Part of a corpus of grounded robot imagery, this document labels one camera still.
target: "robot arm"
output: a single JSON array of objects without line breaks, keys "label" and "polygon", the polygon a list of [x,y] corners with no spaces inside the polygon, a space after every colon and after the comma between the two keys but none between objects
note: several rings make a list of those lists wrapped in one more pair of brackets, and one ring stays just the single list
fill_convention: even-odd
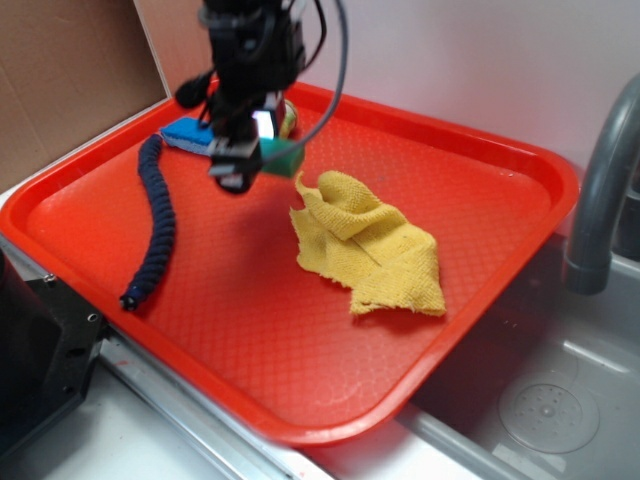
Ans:
[{"label": "robot arm", "polygon": [[[214,134],[210,173],[231,193],[249,190],[263,165],[253,113],[269,95],[291,86],[306,66],[302,26],[291,18],[292,4],[205,0],[199,12],[209,30],[215,67],[180,87],[176,100],[186,108],[205,103],[203,113]],[[214,71],[219,84],[209,95]]]}]

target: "wire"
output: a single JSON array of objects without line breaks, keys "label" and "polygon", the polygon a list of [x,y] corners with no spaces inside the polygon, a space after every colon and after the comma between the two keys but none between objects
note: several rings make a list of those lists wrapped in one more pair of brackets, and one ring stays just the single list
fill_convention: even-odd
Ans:
[{"label": "wire", "polygon": [[133,276],[127,291],[120,297],[124,310],[133,311],[156,289],[167,269],[176,233],[176,215],[169,198],[167,183],[158,168],[162,137],[151,135],[138,153],[138,174],[147,191],[153,232],[142,265]]},{"label": "wire", "polygon": [[349,53],[349,27],[347,25],[347,14],[342,0],[334,1],[338,10],[338,23],[340,24],[340,35],[342,37],[342,44],[340,48],[340,67],[338,71],[338,79],[336,81],[333,97],[331,98],[331,103],[327,107],[327,110],[324,112],[324,115],[320,118],[320,120],[318,120],[318,123],[316,123],[316,125],[304,137],[302,137],[293,145],[290,145],[287,148],[284,148],[283,150],[280,150],[263,159],[263,164],[273,162],[274,160],[282,158],[302,148],[311,139],[313,139],[318,134],[318,132],[322,130],[322,128],[324,128],[324,126],[327,124],[329,119],[338,108],[338,103],[340,103],[340,97],[342,96],[342,90],[344,88],[344,80],[347,74],[347,57]]},{"label": "wire", "polygon": [[318,54],[324,45],[324,41],[327,39],[327,19],[324,16],[324,10],[322,9],[322,4],[320,0],[313,0],[313,3],[316,6],[316,10],[318,11],[318,18],[320,20],[320,40],[318,40],[318,46],[316,47],[313,55],[311,55],[311,59],[304,66],[302,71],[304,72],[307,68],[309,68],[313,62],[315,62],[316,58],[318,58]]}]

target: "tray rim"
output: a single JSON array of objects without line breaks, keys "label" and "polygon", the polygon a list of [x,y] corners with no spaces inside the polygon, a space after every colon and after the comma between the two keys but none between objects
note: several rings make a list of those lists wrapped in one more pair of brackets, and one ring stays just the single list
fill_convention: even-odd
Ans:
[{"label": "tray rim", "polygon": [[[318,112],[324,110],[330,95],[328,90],[300,83],[287,92],[287,98],[295,104]],[[122,321],[112,321],[119,330],[182,375],[197,389],[219,402],[261,434],[291,446],[335,443],[363,433],[393,417],[408,400],[410,395],[406,392],[415,391],[437,368],[446,354],[553,234],[557,225],[571,211],[578,197],[578,181],[575,172],[566,160],[553,152],[495,134],[345,95],[336,112],[337,118],[374,129],[381,129],[384,124],[386,133],[416,140],[483,163],[499,164],[505,168],[509,168],[508,163],[511,161],[522,162],[523,156],[530,158],[527,168],[524,170],[520,168],[517,171],[533,178],[545,188],[549,193],[551,206],[536,228],[523,238],[507,260],[461,308],[455,320],[438,333],[433,342],[425,347],[424,353],[411,369],[372,409],[337,425],[321,427],[295,425],[280,419],[247,393],[224,381],[188,352],[173,344],[161,332],[140,322],[135,314],[124,314],[117,302],[112,302],[113,299],[110,296],[75,275],[72,267],[57,260],[44,246],[29,237],[23,228],[28,212],[40,201],[185,113],[174,100],[167,99],[130,123],[35,176],[16,190],[0,210],[0,232],[37,263],[65,280],[89,301],[97,303],[107,318],[123,317]],[[429,141],[425,140],[425,131],[431,134]],[[501,152],[502,158],[506,158],[506,165],[505,161],[498,163],[494,160],[496,152]]]}]

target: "yellow object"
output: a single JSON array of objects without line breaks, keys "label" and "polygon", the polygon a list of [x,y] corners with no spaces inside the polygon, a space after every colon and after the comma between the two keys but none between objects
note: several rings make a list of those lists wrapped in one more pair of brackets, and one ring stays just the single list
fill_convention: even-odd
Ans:
[{"label": "yellow object", "polygon": [[303,210],[291,210],[298,264],[352,289],[350,312],[406,308],[444,315],[435,239],[360,181],[328,171],[318,188],[296,180]]},{"label": "yellow object", "polygon": [[280,138],[289,138],[289,135],[291,135],[291,132],[298,124],[298,109],[289,100],[284,101],[284,108],[284,120],[282,120],[282,125],[280,125],[279,136]]}]

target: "sink basin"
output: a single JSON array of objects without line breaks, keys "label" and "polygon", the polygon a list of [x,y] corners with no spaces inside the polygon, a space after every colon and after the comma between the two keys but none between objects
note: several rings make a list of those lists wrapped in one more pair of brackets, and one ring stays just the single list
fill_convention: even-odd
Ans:
[{"label": "sink basin", "polygon": [[603,293],[569,293],[562,240],[547,242],[412,403],[526,477],[637,478],[640,271],[616,258]]}]

